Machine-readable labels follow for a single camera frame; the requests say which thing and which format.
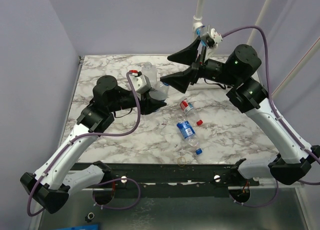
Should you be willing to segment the large clear juice bottle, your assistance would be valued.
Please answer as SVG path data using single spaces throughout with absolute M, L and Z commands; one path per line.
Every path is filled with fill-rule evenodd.
M 141 72 L 148 77 L 151 86 L 154 87 L 157 83 L 157 68 L 151 62 L 145 62 Z

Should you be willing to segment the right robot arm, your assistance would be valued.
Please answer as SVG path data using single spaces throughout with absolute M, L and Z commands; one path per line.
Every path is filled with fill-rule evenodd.
M 198 79 L 211 80 L 230 87 L 226 96 L 247 117 L 253 120 L 278 150 L 270 159 L 241 159 L 230 173 L 230 181 L 241 186 L 251 178 L 274 178 L 291 185 L 303 178 L 312 163 L 320 157 L 320 147 L 310 145 L 277 113 L 268 91 L 252 76 L 262 64 L 254 48 L 238 45 L 225 63 L 205 60 L 205 51 L 198 53 L 201 39 L 197 37 L 188 47 L 168 56 L 174 63 L 187 65 L 184 71 L 161 77 L 181 93 Z

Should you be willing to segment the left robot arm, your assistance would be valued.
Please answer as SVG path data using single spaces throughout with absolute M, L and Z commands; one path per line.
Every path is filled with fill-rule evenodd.
M 148 90 L 137 93 L 139 87 L 148 85 L 141 72 L 128 71 L 126 74 L 130 90 L 118 85 L 112 75 L 101 76 L 92 89 L 93 98 L 81 111 L 76 124 L 55 153 L 35 172 L 25 172 L 20 183 L 29 195 L 27 214 L 34 217 L 39 211 L 31 212 L 31 201 L 35 200 L 50 214 L 58 212 L 71 194 L 89 186 L 107 187 L 114 182 L 111 170 L 101 161 L 72 175 L 68 175 L 84 151 L 99 137 L 124 137 L 132 134 L 139 126 L 142 115 L 150 115 L 167 104 L 164 100 L 153 99 Z M 132 129 L 122 133 L 107 133 L 115 120 L 115 112 L 136 108 L 137 119 Z

